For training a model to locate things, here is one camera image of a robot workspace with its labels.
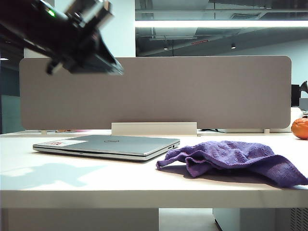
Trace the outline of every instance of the purple cloth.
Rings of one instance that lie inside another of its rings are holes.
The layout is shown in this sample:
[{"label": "purple cloth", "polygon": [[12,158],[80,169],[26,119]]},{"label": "purple cloth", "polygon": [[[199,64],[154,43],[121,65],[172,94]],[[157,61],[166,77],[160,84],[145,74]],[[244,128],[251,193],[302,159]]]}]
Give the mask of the purple cloth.
[{"label": "purple cloth", "polygon": [[272,149],[260,143],[239,141],[208,141],[196,146],[186,146],[167,152],[156,166],[163,166],[175,161],[186,163],[192,177],[199,177],[216,168],[246,168],[264,175],[277,183],[279,187],[307,185],[308,179],[285,157],[275,155]]}]

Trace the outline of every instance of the white desk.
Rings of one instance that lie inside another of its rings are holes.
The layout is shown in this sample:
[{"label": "white desk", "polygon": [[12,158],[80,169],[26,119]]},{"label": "white desk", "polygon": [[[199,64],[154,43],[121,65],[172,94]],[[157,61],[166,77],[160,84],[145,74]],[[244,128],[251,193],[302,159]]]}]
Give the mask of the white desk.
[{"label": "white desk", "polygon": [[[258,177],[158,171],[145,163],[41,154],[32,144],[75,134],[2,135],[2,208],[308,207],[308,187],[281,189]],[[308,141],[291,133],[204,134],[180,137],[180,146],[209,140],[259,142],[287,157],[307,177]]]}]

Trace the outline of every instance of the white sticker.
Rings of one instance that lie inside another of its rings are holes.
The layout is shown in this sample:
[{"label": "white sticker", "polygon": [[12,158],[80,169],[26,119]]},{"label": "white sticker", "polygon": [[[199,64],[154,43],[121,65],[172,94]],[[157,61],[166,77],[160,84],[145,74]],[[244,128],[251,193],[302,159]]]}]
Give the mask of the white sticker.
[{"label": "white sticker", "polygon": [[47,145],[47,146],[54,146],[54,147],[64,147],[72,144],[83,143],[88,141],[78,141],[78,140],[61,140],[61,141],[52,141],[47,143],[39,143],[39,145]]}]

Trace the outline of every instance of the silver laptop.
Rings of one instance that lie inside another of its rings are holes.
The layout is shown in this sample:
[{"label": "silver laptop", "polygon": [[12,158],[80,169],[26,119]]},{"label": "silver laptop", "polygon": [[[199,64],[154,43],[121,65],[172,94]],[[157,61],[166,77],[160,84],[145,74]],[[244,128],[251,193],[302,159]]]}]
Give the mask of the silver laptop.
[{"label": "silver laptop", "polygon": [[38,143],[33,149],[54,154],[144,161],[178,147],[179,139],[90,135]]}]

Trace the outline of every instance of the orange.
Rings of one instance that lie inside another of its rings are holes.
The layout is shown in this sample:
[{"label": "orange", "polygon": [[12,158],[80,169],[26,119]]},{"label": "orange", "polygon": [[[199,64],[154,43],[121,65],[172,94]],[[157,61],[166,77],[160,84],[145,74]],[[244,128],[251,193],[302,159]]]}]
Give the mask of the orange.
[{"label": "orange", "polygon": [[308,118],[300,118],[293,122],[291,131],[300,139],[308,139]]}]

